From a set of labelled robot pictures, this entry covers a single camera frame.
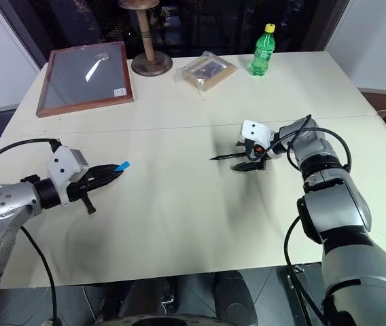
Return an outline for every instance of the plastic package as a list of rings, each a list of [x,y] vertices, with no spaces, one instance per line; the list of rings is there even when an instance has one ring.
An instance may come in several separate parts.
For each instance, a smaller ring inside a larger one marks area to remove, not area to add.
[[[232,63],[205,51],[195,61],[177,69],[177,78],[190,82],[201,92],[206,92],[236,70],[237,67]]]

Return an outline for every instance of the white table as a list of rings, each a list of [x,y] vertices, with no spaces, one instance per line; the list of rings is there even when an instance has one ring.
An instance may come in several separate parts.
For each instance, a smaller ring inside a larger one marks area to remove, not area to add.
[[[174,65],[188,61],[178,58]],[[276,130],[311,112],[320,126],[340,134],[353,155],[352,177],[372,211],[371,236],[386,250],[386,126],[326,53],[274,54],[264,79],[240,70],[202,97],[174,84],[172,73],[149,79],[130,73],[136,102],[125,107],[37,119],[40,75],[3,133],[0,147],[44,135],[80,149],[91,166],[131,163],[118,180],[90,193],[95,214],[75,202],[26,223],[57,285],[283,265],[283,239],[303,195],[299,173],[285,158],[252,173],[230,170],[235,161],[209,161],[234,151],[245,118]],[[144,87],[159,89],[160,99],[151,101]],[[240,106],[235,89],[255,93],[245,99],[251,105]],[[344,162],[339,143],[331,142]],[[50,155],[44,144],[3,154],[0,183],[46,176]],[[300,225],[289,251],[294,263],[321,259],[321,246]],[[42,263],[20,234],[1,287],[47,284]]]

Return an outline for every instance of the bottle label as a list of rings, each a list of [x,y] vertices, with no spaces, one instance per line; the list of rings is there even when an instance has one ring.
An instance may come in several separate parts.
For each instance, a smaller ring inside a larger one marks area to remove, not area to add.
[[[272,53],[273,51],[264,51],[258,48],[255,49],[255,56],[260,59],[270,60]]]

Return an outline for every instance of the green plastic bottle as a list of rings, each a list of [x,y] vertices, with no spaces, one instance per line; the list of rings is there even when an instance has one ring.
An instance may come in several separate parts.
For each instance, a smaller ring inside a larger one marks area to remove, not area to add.
[[[267,24],[264,34],[256,41],[253,62],[250,68],[254,76],[263,76],[268,68],[268,62],[275,50],[274,31],[275,25]]]

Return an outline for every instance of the yellow bottle cap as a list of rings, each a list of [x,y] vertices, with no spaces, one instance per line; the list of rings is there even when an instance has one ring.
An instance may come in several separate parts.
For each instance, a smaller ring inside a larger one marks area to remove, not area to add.
[[[266,32],[267,33],[273,33],[275,31],[275,24],[267,24],[266,25]]]

